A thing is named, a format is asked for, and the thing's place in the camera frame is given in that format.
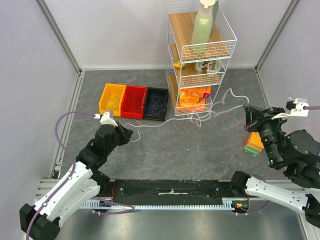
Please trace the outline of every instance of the green bottle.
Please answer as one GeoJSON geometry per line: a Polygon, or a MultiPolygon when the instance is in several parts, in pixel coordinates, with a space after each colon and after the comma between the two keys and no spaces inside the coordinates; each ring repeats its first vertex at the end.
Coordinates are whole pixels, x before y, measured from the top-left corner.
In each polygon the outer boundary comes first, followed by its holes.
{"type": "Polygon", "coordinates": [[[215,25],[216,25],[216,18],[218,15],[218,10],[219,10],[219,0],[215,0],[215,3],[213,5],[213,9],[212,9],[212,28],[211,28],[211,33],[210,35],[213,33],[215,25]]]}
{"type": "MultiPolygon", "coordinates": [[[[213,8],[216,0],[200,0],[200,8],[194,20],[191,44],[208,43],[213,26],[213,8]]],[[[203,54],[206,45],[193,46],[192,51],[203,54]]]]}

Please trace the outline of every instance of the colorful block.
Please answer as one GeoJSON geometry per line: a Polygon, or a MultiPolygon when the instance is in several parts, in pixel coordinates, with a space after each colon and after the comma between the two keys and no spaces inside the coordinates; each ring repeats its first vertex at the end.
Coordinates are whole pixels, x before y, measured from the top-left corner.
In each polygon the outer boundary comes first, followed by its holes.
{"type": "Polygon", "coordinates": [[[244,151],[257,156],[264,149],[264,145],[261,142],[261,138],[258,132],[252,132],[248,138],[248,141],[244,145],[244,151]]]}

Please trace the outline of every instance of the gray floor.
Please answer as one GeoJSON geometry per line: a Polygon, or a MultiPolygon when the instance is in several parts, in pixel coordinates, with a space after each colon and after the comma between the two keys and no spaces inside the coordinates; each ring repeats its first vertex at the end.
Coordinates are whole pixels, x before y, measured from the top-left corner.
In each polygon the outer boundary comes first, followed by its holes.
{"type": "MultiPolygon", "coordinates": [[[[168,88],[165,70],[109,70],[86,71],[77,110],[98,113],[98,102],[106,83],[168,88]]],[[[259,83],[253,69],[228,69],[216,101],[228,88],[235,95],[246,95],[250,103],[265,107],[259,83]]],[[[225,105],[217,104],[212,110],[221,112],[244,104],[246,100],[228,93],[225,105]]],[[[174,117],[171,100],[166,120],[174,117]]],[[[122,125],[158,125],[162,122],[118,118],[122,125]]],[[[94,137],[100,123],[88,116],[75,115],[67,147],[76,155],[94,137]]],[[[244,152],[249,133],[244,130],[245,112],[242,107],[212,117],[199,128],[190,120],[172,120],[160,127],[133,128],[132,140],[117,147],[100,171],[113,179],[231,179],[235,171],[258,173],[266,179],[283,178],[282,171],[268,167],[263,152],[257,157],[244,152]]],[[[71,159],[65,156],[61,173],[65,174],[71,159]]]]}

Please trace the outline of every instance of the bottle cap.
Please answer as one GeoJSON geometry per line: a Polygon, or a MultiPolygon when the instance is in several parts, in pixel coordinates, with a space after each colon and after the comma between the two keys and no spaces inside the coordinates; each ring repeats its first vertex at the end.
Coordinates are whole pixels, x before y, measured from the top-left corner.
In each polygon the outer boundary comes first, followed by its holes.
{"type": "Polygon", "coordinates": [[[216,0],[200,0],[200,3],[204,5],[204,8],[207,9],[209,6],[212,6],[216,3],[216,0]]]}

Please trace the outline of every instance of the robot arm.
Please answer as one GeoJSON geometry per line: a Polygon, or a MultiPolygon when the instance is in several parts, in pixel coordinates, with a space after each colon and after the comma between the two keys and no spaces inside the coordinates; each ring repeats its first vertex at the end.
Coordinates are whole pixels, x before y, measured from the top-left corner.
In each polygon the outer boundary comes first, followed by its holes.
{"type": "Polygon", "coordinates": [[[33,206],[25,204],[20,209],[21,229],[27,232],[32,217],[44,206],[31,226],[32,239],[54,240],[66,220],[84,202],[96,196],[101,187],[108,188],[110,178],[98,169],[107,162],[107,157],[117,146],[129,142],[133,132],[115,122],[110,112],[105,112],[102,116],[96,114],[95,118],[100,119],[102,125],[96,131],[94,139],[76,157],[73,175],[69,176],[71,167],[47,195],[33,206]],[[45,203],[57,189],[59,191],[45,203]]]}
{"type": "Polygon", "coordinates": [[[284,117],[306,117],[308,106],[305,99],[289,100],[286,108],[271,107],[260,109],[245,105],[246,126],[248,132],[258,132],[269,159],[269,167],[276,170],[285,168],[283,174],[305,191],[289,191],[244,172],[234,173],[230,187],[240,196],[247,194],[261,197],[283,205],[320,228],[320,143],[305,130],[297,130],[288,135],[281,130],[287,120],[284,117]]]}

